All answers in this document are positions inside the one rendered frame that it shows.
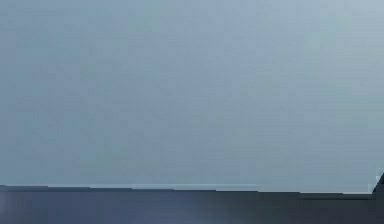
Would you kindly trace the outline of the dark angular object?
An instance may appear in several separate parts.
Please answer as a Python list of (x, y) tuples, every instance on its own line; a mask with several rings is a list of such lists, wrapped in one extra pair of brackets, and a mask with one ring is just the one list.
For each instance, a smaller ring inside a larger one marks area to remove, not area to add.
[(382, 193), (384, 192), (384, 173), (380, 176), (379, 180), (377, 181), (377, 184), (375, 185), (372, 193)]

